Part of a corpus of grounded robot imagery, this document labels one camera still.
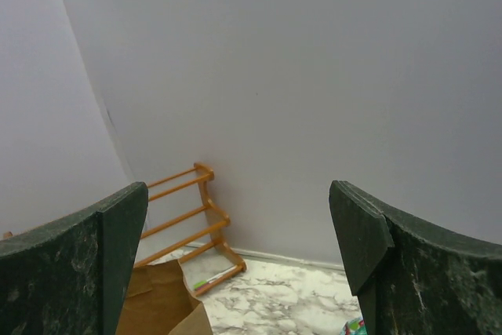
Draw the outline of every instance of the orange wooden rack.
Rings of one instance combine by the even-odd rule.
[[[176,242],[176,243],[172,244],[171,246],[166,247],[165,249],[158,251],[157,253],[150,255],[149,257],[147,257],[143,260],[140,260],[139,262],[134,264],[134,267],[140,267],[140,266],[144,266],[146,264],[149,264],[152,261],[157,260],[158,258],[165,256],[166,254],[172,253],[174,250],[177,250],[180,247],[188,245],[190,242],[193,242],[197,239],[200,239],[201,237],[203,237],[205,235],[209,235],[211,240],[208,243],[198,247],[197,249],[194,249],[193,251],[191,251],[190,253],[188,253],[186,255],[183,255],[179,259],[180,263],[184,263],[184,262],[186,262],[190,259],[193,259],[196,256],[204,253],[205,251],[207,251],[209,249],[215,248],[221,255],[226,257],[234,265],[234,267],[229,272],[222,275],[214,282],[210,282],[209,284],[203,286],[201,289],[194,291],[195,296],[200,296],[201,294],[204,294],[205,292],[212,289],[214,286],[220,284],[221,282],[231,278],[234,275],[237,275],[241,271],[245,271],[246,270],[246,263],[238,254],[236,254],[230,248],[230,246],[227,244],[227,240],[224,236],[223,228],[230,225],[230,217],[227,215],[226,212],[224,212],[220,207],[218,207],[214,203],[214,201],[211,199],[211,197],[209,196],[207,184],[209,181],[214,180],[213,169],[211,169],[209,166],[204,165],[200,162],[196,162],[192,169],[185,170],[182,173],[178,173],[178,174],[175,174],[174,176],[164,178],[163,180],[158,180],[152,184],[149,184],[148,188],[157,187],[161,184],[165,184],[171,180],[174,180],[176,178],[180,178],[180,177],[185,176],[190,173],[196,173],[197,177],[193,180],[189,180],[188,182],[180,184],[174,188],[170,188],[168,190],[159,192],[158,194],[152,195],[150,198],[148,198],[148,201],[152,202],[152,201],[157,200],[159,198],[162,198],[166,195],[172,194],[173,192],[176,192],[181,189],[188,188],[194,184],[197,184],[198,190],[201,195],[202,206],[200,206],[196,209],[193,209],[190,212],[187,212],[187,213],[185,213],[175,219],[167,221],[164,224],[160,224],[159,226],[144,232],[141,235],[141,239],[145,239],[146,237],[148,237],[150,235],[154,235],[155,233],[158,233],[158,232],[163,231],[169,227],[172,227],[173,225],[176,225],[176,224],[180,223],[181,221],[189,219],[190,217],[193,217],[193,216],[195,216],[199,213],[202,213],[202,212],[204,212],[206,215],[208,227],[195,233],[194,235],[191,235],[190,237],[186,237],[185,239],[182,239],[181,241]]]

